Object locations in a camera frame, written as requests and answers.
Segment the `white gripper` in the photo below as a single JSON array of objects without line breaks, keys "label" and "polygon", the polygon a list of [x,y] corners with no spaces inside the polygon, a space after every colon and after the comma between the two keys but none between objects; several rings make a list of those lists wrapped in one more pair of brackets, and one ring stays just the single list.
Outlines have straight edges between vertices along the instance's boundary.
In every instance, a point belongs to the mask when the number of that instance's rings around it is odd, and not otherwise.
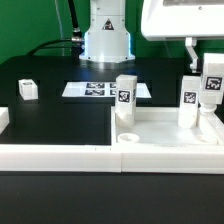
[{"label": "white gripper", "polygon": [[224,0],[144,0],[141,32],[149,41],[185,39],[190,69],[200,73],[197,39],[224,38]]}]

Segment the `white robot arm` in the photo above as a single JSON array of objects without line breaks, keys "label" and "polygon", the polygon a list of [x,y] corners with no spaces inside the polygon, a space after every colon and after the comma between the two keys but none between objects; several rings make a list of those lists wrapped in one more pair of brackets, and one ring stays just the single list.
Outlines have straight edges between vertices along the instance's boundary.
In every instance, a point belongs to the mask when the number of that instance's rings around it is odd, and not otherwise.
[{"label": "white robot arm", "polygon": [[[90,27],[80,59],[103,67],[132,60],[125,27],[126,0],[90,0]],[[143,0],[141,33],[149,41],[183,40],[200,70],[194,47],[198,40],[224,38],[224,0]]]}]

